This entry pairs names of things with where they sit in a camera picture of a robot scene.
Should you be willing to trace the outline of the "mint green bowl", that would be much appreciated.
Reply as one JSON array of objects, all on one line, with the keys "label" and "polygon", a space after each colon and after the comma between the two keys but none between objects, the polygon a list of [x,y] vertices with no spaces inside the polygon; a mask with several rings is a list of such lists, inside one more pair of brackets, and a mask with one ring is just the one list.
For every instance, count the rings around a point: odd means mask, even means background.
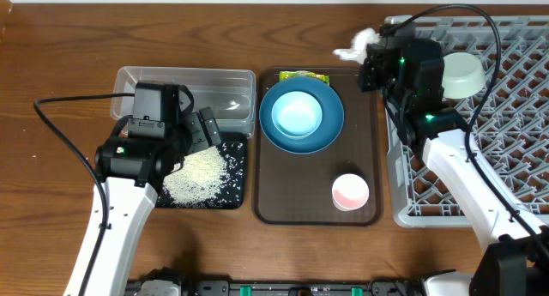
[{"label": "mint green bowl", "polygon": [[455,52],[443,57],[443,96],[459,100],[479,93],[486,85],[486,73],[478,57]]}]

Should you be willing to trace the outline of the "white tissue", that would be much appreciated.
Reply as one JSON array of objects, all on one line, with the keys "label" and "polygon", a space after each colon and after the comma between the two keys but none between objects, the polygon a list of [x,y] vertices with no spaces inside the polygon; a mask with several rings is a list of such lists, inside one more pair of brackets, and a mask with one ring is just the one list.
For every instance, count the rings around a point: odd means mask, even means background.
[{"label": "white tissue", "polygon": [[335,49],[333,54],[340,60],[363,63],[367,58],[366,47],[380,41],[380,35],[371,27],[355,34],[348,49]]}]

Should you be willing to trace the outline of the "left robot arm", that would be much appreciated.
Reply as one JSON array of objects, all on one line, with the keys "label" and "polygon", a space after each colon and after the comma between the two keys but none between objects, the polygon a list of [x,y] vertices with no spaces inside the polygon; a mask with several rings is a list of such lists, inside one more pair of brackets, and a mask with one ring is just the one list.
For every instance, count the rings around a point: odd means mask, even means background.
[{"label": "left robot arm", "polygon": [[138,82],[133,107],[95,154],[94,199],[67,295],[124,293],[142,229],[166,176],[186,156],[221,144],[211,108],[180,84]]}]

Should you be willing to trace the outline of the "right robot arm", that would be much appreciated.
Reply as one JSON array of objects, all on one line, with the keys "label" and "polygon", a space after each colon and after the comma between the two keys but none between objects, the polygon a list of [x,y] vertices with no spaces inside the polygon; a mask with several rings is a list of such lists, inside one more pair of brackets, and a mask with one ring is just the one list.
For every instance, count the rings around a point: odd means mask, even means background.
[{"label": "right robot arm", "polygon": [[385,24],[355,37],[363,48],[359,85],[380,91],[402,144],[443,182],[468,218],[483,257],[476,271],[422,279],[425,295],[546,295],[548,227],[513,196],[447,99],[489,88],[473,54],[446,55],[440,43],[415,35],[415,25]]}]

